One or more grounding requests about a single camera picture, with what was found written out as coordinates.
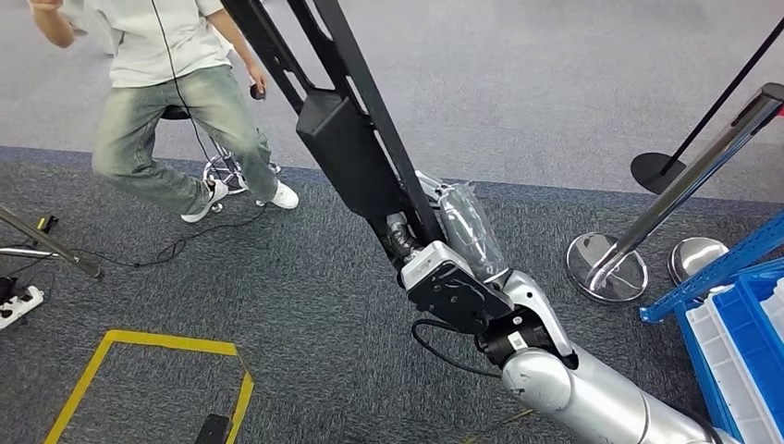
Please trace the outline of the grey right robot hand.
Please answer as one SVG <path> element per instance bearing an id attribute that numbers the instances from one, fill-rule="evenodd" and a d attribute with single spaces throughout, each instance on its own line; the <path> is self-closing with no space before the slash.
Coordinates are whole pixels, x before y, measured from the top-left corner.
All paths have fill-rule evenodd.
<path id="1" fill-rule="evenodd" d="M 417 240 L 403 214 L 386 217 L 388 245 L 402 261 L 402 286 L 412 289 L 440 265 L 453 265 L 483 284 L 502 286 L 509 272 L 508 261 L 473 185 L 447 183 L 421 170 L 416 176 L 446 238 Z"/>

